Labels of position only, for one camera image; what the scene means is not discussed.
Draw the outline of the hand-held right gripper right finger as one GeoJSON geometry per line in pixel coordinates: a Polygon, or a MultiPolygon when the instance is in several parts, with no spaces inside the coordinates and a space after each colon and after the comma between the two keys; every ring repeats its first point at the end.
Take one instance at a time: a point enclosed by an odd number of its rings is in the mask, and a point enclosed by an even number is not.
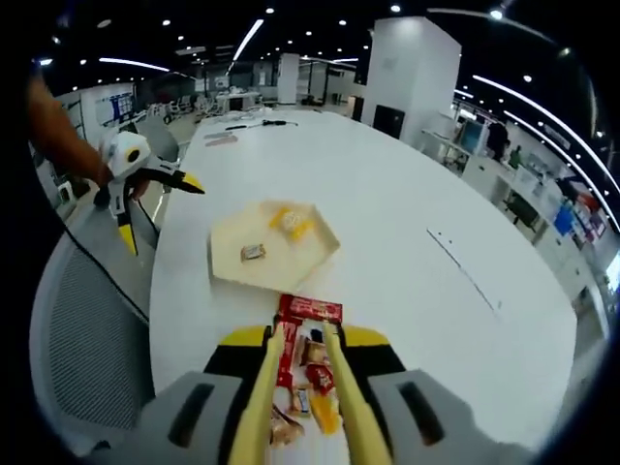
{"type": "Polygon", "coordinates": [[[340,349],[395,464],[482,464],[471,407],[426,372],[407,369],[381,333],[337,328],[340,349]]]}

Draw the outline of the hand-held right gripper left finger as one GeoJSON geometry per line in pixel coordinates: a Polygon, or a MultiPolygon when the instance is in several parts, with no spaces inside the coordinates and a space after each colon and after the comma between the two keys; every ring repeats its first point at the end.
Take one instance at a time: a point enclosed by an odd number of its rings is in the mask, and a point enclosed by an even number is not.
{"type": "Polygon", "coordinates": [[[201,371],[160,391],[139,421],[139,464],[226,464],[264,362],[270,325],[230,333],[201,371]]]}

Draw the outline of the person's left hand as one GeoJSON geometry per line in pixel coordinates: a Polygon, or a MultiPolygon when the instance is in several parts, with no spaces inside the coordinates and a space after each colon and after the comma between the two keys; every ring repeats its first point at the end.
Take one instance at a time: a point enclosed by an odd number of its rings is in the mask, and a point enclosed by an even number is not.
{"type": "MultiPolygon", "coordinates": [[[[103,166],[101,174],[96,179],[96,184],[99,187],[98,192],[94,197],[94,204],[103,208],[109,204],[109,183],[112,181],[113,175],[107,165],[103,166]]],[[[138,200],[148,188],[150,181],[148,179],[141,178],[138,181],[134,181],[130,185],[131,197],[133,200],[138,200]]]]}

